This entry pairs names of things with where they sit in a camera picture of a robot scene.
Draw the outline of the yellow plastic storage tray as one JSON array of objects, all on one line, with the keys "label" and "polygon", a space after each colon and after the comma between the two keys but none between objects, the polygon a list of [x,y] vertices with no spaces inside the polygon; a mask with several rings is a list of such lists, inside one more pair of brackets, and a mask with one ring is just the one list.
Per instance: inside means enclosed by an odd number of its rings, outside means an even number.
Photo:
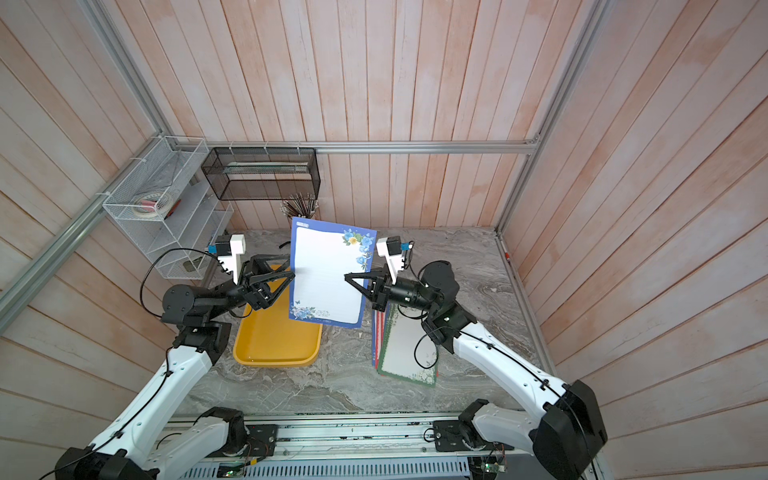
[{"label": "yellow plastic storage tray", "polygon": [[323,326],[289,318],[290,289],[266,310],[243,308],[244,318],[235,338],[233,356],[245,366],[303,367],[317,358]]}]

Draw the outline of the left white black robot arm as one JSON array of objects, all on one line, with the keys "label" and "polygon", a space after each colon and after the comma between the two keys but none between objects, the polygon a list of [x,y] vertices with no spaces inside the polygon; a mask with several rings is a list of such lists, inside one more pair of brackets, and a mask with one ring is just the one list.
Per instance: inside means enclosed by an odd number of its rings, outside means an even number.
[{"label": "left white black robot arm", "polygon": [[161,319],[179,333],[161,366],[121,414],[88,446],[69,448],[49,472],[54,479],[178,479],[212,453],[256,452],[241,411],[213,407],[182,434],[155,446],[168,421],[227,348],[231,324],[219,316],[243,306],[270,308],[295,275],[287,254],[254,255],[238,280],[212,289],[175,285]]}]

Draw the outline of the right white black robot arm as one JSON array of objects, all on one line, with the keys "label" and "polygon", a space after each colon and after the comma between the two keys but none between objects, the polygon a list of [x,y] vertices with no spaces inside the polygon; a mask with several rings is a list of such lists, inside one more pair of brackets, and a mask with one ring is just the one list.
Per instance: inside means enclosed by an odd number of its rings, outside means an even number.
[{"label": "right white black robot arm", "polygon": [[496,339],[457,300],[460,286],[447,261],[424,267],[417,280],[393,279],[385,268],[347,273],[345,281],[377,311],[389,304],[415,308],[425,335],[473,364],[503,388],[519,411],[479,399],[460,416],[464,443],[503,444],[533,455],[556,479],[579,479],[608,441],[594,391],[535,367]]}]

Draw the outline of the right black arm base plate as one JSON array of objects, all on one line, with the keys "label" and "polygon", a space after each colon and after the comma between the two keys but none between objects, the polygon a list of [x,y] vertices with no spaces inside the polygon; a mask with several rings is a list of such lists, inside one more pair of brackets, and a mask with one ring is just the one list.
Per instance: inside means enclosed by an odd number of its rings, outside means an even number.
[{"label": "right black arm base plate", "polygon": [[432,423],[432,430],[438,452],[515,450],[504,443],[484,440],[469,421],[436,420]]}]

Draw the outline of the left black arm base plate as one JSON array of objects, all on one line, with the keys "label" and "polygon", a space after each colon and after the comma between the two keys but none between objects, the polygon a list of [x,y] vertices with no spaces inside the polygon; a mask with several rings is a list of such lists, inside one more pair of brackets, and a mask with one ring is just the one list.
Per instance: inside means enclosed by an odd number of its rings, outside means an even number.
[{"label": "left black arm base plate", "polygon": [[223,447],[207,455],[214,457],[256,457],[272,456],[275,449],[278,426],[276,424],[243,424],[230,426]]}]

